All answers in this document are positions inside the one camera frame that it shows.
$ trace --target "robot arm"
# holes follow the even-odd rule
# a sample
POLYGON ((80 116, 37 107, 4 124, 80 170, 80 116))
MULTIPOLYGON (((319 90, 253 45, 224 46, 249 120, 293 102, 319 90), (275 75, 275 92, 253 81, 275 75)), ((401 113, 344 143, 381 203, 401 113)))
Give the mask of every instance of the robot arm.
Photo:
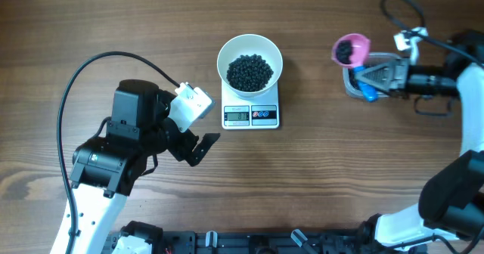
POLYGON ((457 82, 462 103, 461 155, 469 150, 484 150, 484 70, 469 65, 457 82))
MULTIPOLYGON (((195 166, 219 138, 220 134, 206 134, 197 145, 198 137, 188 130, 211 111, 212 98, 188 83, 175 91, 178 96, 151 82, 121 81, 106 137, 94 136, 76 149, 70 176, 79 222, 73 253, 101 253, 136 179, 153 171, 146 170, 149 156, 155 168, 156 155, 165 150, 195 166)), ((68 203, 52 254, 66 251, 70 217, 68 203)))

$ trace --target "white bowl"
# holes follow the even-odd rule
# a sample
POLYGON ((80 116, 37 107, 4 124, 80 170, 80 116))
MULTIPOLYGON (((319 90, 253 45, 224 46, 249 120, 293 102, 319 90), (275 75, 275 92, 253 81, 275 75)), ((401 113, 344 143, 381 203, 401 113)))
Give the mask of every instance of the white bowl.
POLYGON ((254 34, 240 35, 229 40, 220 50, 219 57, 217 58, 217 70, 219 71, 219 75, 222 81, 232 91, 234 91, 235 94, 242 98, 250 98, 263 94, 275 83, 278 82, 279 77, 282 73, 282 54, 273 42, 263 36, 254 34), (260 55, 274 72, 270 80, 262 90, 253 92, 239 91, 236 88, 230 86, 230 84, 228 83, 228 65, 232 61, 239 58, 242 54, 248 54, 249 56, 253 54, 260 55))

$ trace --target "small pink funnel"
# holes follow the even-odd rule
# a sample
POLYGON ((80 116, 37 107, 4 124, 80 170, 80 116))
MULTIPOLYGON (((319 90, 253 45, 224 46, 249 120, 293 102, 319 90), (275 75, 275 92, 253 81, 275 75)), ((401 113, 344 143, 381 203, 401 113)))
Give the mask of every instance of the small pink funnel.
POLYGON ((353 33, 348 34, 340 39, 333 45, 333 50, 331 51, 331 59, 337 64, 348 69, 355 69, 356 67, 363 66, 368 55, 370 54, 370 40, 362 34, 353 33), (336 49, 342 41, 349 40, 353 46, 353 54, 349 57, 351 64, 341 63, 336 59, 336 49))
MULTIPOLYGON (((370 40, 367 37, 363 36, 362 34, 352 33, 345 35, 338 39, 338 41, 333 45, 333 50, 331 51, 331 59, 334 60, 338 65, 353 69, 354 73, 359 73, 365 69, 363 64, 365 63, 368 55, 370 54, 370 40), (336 58, 336 50, 338 45, 342 41, 350 41, 352 45, 352 54, 349 57, 350 64, 341 63, 336 58)), ((378 100, 378 92, 377 90, 366 83, 358 81, 358 87, 360 88, 361 93, 365 96, 366 101, 368 102, 375 102, 378 100)))

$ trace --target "blue object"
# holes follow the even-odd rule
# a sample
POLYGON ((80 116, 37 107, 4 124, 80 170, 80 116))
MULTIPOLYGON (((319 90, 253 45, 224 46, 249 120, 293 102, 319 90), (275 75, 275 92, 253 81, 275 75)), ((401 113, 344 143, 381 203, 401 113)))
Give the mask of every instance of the blue object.
MULTIPOLYGON (((360 73, 361 71, 365 70, 365 66, 358 66, 353 68, 353 72, 360 73)), ((365 96, 366 101, 368 102, 375 102, 378 100, 378 92, 377 90, 364 82, 358 81, 358 87, 360 88, 361 93, 363 93, 363 96, 365 96)))

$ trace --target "digital kitchen scale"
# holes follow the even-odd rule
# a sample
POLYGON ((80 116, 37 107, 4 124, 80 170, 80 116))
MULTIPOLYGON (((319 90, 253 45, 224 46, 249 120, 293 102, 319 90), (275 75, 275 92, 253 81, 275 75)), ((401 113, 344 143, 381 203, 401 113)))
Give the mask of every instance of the digital kitchen scale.
POLYGON ((222 82, 224 129, 276 129, 279 127, 278 84, 251 98, 237 96, 222 82))

